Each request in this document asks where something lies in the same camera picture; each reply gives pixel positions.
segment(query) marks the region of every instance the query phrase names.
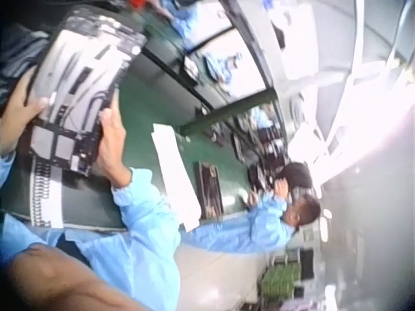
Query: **finger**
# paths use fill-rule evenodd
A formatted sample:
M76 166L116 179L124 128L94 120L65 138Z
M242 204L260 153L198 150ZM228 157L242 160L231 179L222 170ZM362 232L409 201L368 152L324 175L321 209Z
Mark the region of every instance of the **finger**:
M114 125L121 125L121 114L119 112L119 90L115 89L110 108L112 110L112 121Z
M108 132L108 130L111 130L111 127L113 126L111 108L105 108L101 112L101 126L102 126L102 131L104 132L104 135Z
M35 118L39 113L41 113L47 106L47 98L41 98L36 102L31 102L27 107L24 108L24 118L25 122L28 123L30 120Z
M10 97L9 103L13 105L20 105L22 106L25 102L26 95L27 95L27 87L29 85L29 81L32 78L34 73L35 67L30 68L26 73L20 78L18 84L16 85L15 89L13 90L12 96Z

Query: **light blue shirt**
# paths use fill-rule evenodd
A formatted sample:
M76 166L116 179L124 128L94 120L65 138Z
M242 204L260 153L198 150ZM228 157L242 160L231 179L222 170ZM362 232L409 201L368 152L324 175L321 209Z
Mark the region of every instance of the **light blue shirt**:
M251 254L283 248L295 228L281 217L287 202L264 195L249 213L182 233L182 242L208 251Z
M230 85L232 81L232 70L228 67L228 58L217 58L210 53L205 54L207 70L211 77L219 82L223 81L226 85Z
M0 160L0 187L12 161ZM151 184L152 172L134 169L132 182L112 189L128 229L126 234L102 236L72 229L29 229L10 215L5 216L1 262L7 264L33 243L56 246L64 233L89 260L95 273L110 285L130 295L151 310L176 310L180 276L173 255L180 243L178 219L158 189Z
M183 39L187 39L198 23L198 4L177 9L172 0L161 0L161 6L174 16L171 25Z
M270 120L264 109L261 109L258 106L252 108L250 114L258 130L260 130L261 128L269 128L274 125L274 123Z

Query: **circuit board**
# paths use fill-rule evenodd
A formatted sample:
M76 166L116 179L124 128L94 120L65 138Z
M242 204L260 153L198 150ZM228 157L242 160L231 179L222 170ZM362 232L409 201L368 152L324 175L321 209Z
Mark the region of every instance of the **circuit board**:
M29 127L29 154L87 176L101 139L100 113L146 42L134 21L76 6L51 39L30 84L28 104L47 108Z
M218 170L207 162L195 163L197 195L202 208L202 219L217 219L224 213Z

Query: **wrist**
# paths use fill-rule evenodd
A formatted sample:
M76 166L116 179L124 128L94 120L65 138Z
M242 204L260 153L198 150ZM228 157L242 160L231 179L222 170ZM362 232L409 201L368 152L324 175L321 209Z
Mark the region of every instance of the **wrist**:
M8 139L3 138L3 135L1 135L0 127L0 158L4 159L8 157L10 154L12 154L16 149L17 145L17 142L8 141Z
M106 177L110 180L112 187L119 189L127 187L132 180L132 172L123 164L106 170Z

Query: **window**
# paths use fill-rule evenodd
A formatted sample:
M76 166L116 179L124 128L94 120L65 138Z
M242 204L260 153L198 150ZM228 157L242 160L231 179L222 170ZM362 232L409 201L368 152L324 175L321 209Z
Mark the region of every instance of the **window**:
M189 41L193 45L197 45L231 26L231 22L218 1L199 3L199 6L198 25L189 37Z
M238 30L231 30L199 51L201 55L210 53L216 58L229 57L237 52L242 54L242 59L239 62L238 70L233 73L229 85L234 100L257 93L265 88L254 59Z

